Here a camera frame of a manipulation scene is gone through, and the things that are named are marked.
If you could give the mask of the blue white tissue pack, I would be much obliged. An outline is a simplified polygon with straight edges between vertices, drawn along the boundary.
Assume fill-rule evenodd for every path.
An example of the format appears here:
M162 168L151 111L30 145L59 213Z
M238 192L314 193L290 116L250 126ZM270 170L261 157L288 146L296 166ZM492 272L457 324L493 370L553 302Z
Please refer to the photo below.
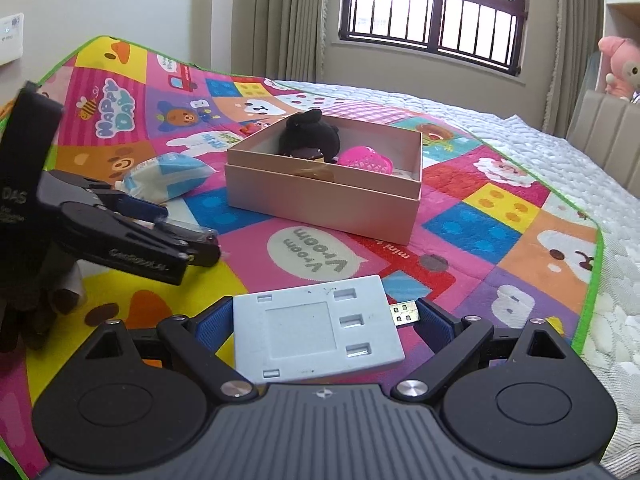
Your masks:
M163 204L195 190L214 173L211 166L195 157L166 153L126 172L114 188L138 200Z

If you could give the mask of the white usb hub device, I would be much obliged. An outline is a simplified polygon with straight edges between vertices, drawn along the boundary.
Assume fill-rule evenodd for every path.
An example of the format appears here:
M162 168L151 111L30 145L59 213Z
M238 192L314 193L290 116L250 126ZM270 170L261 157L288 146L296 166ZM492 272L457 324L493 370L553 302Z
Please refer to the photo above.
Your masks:
M256 385L340 376L387 384L386 373L424 352L395 324L377 275L237 296L233 343L235 369Z

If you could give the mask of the window with black bars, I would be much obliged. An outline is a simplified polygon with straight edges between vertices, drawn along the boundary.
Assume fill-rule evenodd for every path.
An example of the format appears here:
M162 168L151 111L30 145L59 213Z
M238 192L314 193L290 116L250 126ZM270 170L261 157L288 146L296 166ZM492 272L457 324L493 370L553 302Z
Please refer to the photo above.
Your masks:
M527 0L341 0L338 38L518 76Z

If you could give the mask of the pink plush bunny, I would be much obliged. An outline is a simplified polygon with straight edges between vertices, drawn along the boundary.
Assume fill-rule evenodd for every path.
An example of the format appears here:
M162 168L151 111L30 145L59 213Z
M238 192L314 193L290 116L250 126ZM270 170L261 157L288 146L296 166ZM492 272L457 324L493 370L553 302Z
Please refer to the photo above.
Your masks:
M634 40L605 36L598 47L610 66L605 74L605 92L609 96L632 102L639 93L639 46Z

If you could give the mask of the black plush toy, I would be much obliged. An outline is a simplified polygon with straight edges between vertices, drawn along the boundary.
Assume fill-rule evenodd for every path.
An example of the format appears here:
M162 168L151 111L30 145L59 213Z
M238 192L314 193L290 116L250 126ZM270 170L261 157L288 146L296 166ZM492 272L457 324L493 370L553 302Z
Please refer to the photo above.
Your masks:
M293 114L285 121L278 149L283 156L314 160L310 155L320 153L325 162L334 162L341 140L338 128L323 119L322 110L312 108Z

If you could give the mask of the beige padded headboard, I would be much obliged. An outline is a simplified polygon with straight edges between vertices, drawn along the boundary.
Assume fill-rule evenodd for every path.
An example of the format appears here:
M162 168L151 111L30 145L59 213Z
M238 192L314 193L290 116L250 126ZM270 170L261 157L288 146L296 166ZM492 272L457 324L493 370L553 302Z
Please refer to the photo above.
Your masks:
M639 197L639 103L603 92L602 58L590 56L567 141L631 195Z

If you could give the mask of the colourful cartoon play mat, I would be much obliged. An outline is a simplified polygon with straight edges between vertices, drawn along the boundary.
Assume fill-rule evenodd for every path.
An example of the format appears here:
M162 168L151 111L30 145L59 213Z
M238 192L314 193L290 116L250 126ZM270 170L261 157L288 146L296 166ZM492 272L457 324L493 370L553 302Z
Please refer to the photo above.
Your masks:
M84 265L85 298L55 321L47 344L1 358L1 452L24 477L47 463L30 426L32 404L108 318L150 328L171 314L198 314L223 296L376 274L393 302L423 298L501 327L542 318L575 348L584 344L602 260L597 225L457 118L214 73L110 36L59 62L41 92L66 111L51 169L113 183L166 153L212 168L168 209L215 230L222 258L210 269L188 269L178 286ZM282 195L299 210L296 220L229 205L236 177L247 178L255 196L279 185L282 158L258 162L243 140L311 108L366 128L367 144L402 171L401 192L391 204L376 202L369 218L387 214L392 228L409 228L405 243L322 228L309 212L318 200L310 181Z

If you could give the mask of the beige curtain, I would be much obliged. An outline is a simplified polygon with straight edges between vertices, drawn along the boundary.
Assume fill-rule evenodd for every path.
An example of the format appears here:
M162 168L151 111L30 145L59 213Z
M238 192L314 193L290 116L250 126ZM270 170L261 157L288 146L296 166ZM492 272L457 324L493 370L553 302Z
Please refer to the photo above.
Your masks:
M191 0L190 55L223 73L323 78L329 0Z

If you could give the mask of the pink plastic toy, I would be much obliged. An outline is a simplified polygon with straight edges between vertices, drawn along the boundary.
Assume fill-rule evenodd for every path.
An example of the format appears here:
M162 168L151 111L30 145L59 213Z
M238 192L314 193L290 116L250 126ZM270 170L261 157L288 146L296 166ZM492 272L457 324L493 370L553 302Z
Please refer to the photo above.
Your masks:
M392 174L393 162L378 153L370 146L359 145L341 152L337 157L337 165L376 172L377 174Z

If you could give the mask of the pink cardboard box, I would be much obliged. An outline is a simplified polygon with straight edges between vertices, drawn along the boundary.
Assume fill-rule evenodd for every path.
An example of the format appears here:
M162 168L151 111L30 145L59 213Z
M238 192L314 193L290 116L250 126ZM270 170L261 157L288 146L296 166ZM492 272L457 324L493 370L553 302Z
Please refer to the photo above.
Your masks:
M392 172L280 155L281 119L228 149L229 205L408 244L421 199L422 133L332 115L326 121L337 128L342 150L373 148L390 160Z

